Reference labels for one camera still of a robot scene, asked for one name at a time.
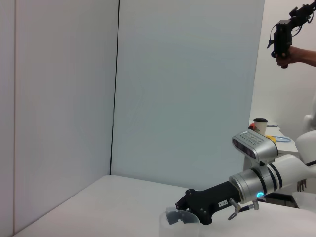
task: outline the white partition panel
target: white partition panel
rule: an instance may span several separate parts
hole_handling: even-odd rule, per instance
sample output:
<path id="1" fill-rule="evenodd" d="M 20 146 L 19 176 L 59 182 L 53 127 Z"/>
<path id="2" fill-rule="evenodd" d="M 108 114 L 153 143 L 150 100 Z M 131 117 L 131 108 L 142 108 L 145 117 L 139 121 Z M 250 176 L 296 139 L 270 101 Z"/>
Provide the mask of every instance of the white partition panel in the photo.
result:
<path id="1" fill-rule="evenodd" d="M 0 0 L 0 237 L 13 235 L 14 1 Z"/>
<path id="2" fill-rule="evenodd" d="M 121 0 L 113 174 L 197 189 L 242 171 L 264 0 Z"/>
<path id="3" fill-rule="evenodd" d="M 109 173 L 118 9 L 17 1 L 16 231 Z"/>

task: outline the black camera rig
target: black camera rig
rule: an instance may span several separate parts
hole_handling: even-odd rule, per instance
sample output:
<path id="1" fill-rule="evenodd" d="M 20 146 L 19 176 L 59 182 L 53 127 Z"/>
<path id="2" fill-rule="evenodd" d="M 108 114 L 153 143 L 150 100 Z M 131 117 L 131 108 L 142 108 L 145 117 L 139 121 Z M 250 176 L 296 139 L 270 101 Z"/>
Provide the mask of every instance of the black camera rig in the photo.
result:
<path id="1" fill-rule="evenodd" d="M 314 18 L 314 11 L 316 10 L 316 0 L 310 5 L 303 5 L 300 9 L 298 7 L 294 8 L 290 12 L 291 18 L 289 20 L 280 20 L 275 26 L 276 26 L 276 32 L 273 34 L 273 39 L 271 39 L 270 34 L 270 40 L 269 45 L 267 48 L 269 48 L 272 44 L 274 44 L 273 52 L 271 53 L 271 56 L 281 57 L 281 58 L 287 58 L 289 57 L 289 48 L 292 45 L 292 37 L 296 36 L 298 33 L 300 33 L 303 25 L 305 23 L 311 23 Z M 292 36 L 293 29 L 297 28 L 297 33 Z"/>

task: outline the background table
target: background table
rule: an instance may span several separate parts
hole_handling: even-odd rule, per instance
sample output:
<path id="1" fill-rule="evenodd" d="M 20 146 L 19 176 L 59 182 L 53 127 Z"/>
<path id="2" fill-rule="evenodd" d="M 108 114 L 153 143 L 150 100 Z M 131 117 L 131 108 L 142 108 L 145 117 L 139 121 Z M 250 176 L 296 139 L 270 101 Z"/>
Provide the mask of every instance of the background table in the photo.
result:
<path id="1" fill-rule="evenodd" d="M 107 175 L 55 208 L 17 237 L 158 237 L 158 217 L 174 206 L 185 188 Z M 315 237 L 316 214 L 260 204 L 260 210 L 233 213 L 229 207 L 201 225 L 201 237 Z"/>
<path id="2" fill-rule="evenodd" d="M 276 137 L 287 137 L 287 136 L 284 136 L 284 134 L 281 132 L 280 127 L 267 127 L 265 135 L 276 136 Z M 295 141 L 293 141 L 292 139 L 290 142 L 276 142 L 276 146 L 277 146 L 278 153 L 280 156 L 284 154 L 292 154 L 292 155 L 298 156 L 299 154 L 295 146 Z"/>

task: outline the paper cup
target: paper cup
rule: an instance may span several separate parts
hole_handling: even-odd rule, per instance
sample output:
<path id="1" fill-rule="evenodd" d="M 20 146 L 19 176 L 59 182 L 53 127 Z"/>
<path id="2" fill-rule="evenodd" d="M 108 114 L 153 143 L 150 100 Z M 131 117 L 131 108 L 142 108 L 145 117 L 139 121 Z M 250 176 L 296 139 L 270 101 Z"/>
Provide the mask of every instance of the paper cup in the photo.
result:
<path id="1" fill-rule="evenodd" d="M 265 118 L 256 118 L 253 120 L 255 123 L 255 131 L 261 135 L 265 135 L 268 121 Z"/>

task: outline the label sticker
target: label sticker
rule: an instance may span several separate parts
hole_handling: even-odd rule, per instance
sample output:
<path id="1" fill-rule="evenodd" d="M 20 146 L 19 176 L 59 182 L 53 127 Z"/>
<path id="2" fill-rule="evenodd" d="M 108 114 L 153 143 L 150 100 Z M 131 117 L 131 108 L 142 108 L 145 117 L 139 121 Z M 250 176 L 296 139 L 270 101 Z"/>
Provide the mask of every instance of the label sticker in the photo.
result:
<path id="1" fill-rule="evenodd" d="M 227 204 L 228 204 L 227 200 L 218 203 L 219 207 L 225 206 Z"/>

